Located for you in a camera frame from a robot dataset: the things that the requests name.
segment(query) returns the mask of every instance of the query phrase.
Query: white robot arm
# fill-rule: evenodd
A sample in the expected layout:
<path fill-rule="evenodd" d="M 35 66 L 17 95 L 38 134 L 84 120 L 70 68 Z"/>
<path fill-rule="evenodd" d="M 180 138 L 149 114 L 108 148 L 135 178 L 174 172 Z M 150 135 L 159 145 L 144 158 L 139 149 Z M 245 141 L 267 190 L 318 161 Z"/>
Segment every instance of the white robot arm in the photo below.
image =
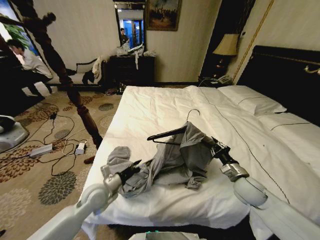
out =
<path fill-rule="evenodd" d="M 213 138 L 211 155 L 221 160 L 222 173 L 233 185 L 234 194 L 250 206 L 265 225 L 281 240 L 318 240 L 320 227 L 269 192 L 229 155 L 230 148 Z M 118 196 L 118 190 L 139 168 L 139 162 L 123 172 L 111 175 L 108 165 L 101 167 L 103 184 L 94 184 L 82 194 L 81 200 L 60 211 L 28 240 L 72 240 L 83 221 L 91 214 L 102 213 Z"/>
<path fill-rule="evenodd" d="M 230 148 L 215 138 L 211 155 L 221 160 L 221 172 L 234 182 L 236 197 L 250 206 L 281 240 L 318 240 L 320 227 L 291 205 L 280 200 L 252 177 L 229 155 Z"/>
<path fill-rule="evenodd" d="M 139 171 L 139 168 L 135 168 L 139 162 L 114 175 L 110 174 L 108 165 L 102 166 L 103 184 L 86 188 L 77 204 L 62 209 L 28 240 L 72 240 L 91 213 L 102 213 L 118 197 L 119 188 Z"/>

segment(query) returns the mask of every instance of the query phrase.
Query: pillow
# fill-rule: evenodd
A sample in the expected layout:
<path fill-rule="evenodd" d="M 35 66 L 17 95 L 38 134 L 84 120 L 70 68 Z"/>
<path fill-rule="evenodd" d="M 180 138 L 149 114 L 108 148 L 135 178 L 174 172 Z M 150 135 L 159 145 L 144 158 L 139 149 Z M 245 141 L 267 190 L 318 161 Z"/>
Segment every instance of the pillow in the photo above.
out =
<path fill-rule="evenodd" d="M 235 105 L 253 114 L 282 113 L 287 109 L 271 98 L 241 85 L 223 86 L 218 90 L 226 95 Z"/>
<path fill-rule="evenodd" d="M 320 127 L 292 113 L 257 118 L 320 177 Z"/>

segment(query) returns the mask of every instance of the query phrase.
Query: carpet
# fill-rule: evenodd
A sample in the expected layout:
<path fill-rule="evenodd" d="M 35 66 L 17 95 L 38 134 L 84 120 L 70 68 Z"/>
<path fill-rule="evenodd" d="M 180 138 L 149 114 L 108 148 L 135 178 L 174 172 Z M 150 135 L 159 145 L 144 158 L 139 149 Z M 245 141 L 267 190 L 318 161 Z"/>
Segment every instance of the carpet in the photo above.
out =
<path fill-rule="evenodd" d="M 121 96 L 88 91 L 81 92 L 81 98 L 103 137 Z M 57 113 L 54 121 L 48 120 L 52 113 Z M 65 91 L 48 96 L 15 119 L 28 129 L 28 138 L 31 138 L 14 150 L 0 154 L 0 230 L 6 229 L 1 240 L 27 239 L 60 210 L 77 203 L 91 167 L 85 165 L 84 160 L 97 151 L 88 132 L 80 131 L 84 128 L 83 122 Z M 87 141 L 85 153 L 59 159 L 64 155 L 67 138 L 66 154 L 73 153 L 79 142 Z M 54 146 L 52 152 L 34 159 L 23 157 L 32 149 L 50 143 Z M 75 239 L 88 237 L 80 232 Z"/>

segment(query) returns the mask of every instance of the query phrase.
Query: lamp shade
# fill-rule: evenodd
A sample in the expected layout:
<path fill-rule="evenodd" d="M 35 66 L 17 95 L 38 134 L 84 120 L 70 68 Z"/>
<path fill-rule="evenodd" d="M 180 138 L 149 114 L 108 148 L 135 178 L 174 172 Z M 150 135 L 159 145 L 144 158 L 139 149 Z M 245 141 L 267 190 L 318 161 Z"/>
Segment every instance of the lamp shade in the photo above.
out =
<path fill-rule="evenodd" d="M 213 54 L 235 56 L 237 55 L 237 42 L 239 34 L 225 34 Z"/>

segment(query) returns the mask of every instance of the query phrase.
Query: wooden bed post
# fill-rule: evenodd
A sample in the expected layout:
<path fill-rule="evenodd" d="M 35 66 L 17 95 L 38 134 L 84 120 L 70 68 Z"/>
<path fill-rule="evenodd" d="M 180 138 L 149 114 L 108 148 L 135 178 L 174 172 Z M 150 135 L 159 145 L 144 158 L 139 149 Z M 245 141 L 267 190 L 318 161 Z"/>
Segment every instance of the wooden bed post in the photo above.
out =
<path fill-rule="evenodd" d="M 89 110 L 83 105 L 78 90 L 73 87 L 73 82 L 67 75 L 66 66 L 57 51 L 52 46 L 51 39 L 47 34 L 47 26 L 56 20 L 56 16 L 50 12 L 40 19 L 36 13 L 36 10 L 34 9 L 33 0 L 11 0 L 11 2 L 16 5 L 23 16 L 22 22 L 5 19 L 4 17 L 0 18 L 1 22 L 24 26 L 33 34 L 35 40 L 40 44 L 43 50 L 43 54 L 47 63 L 59 76 L 60 83 L 66 89 L 70 101 L 76 106 L 77 113 L 81 117 L 86 130 L 91 135 L 93 143 L 98 149 L 102 142 L 102 137 L 99 134 L 97 125 L 91 117 Z"/>

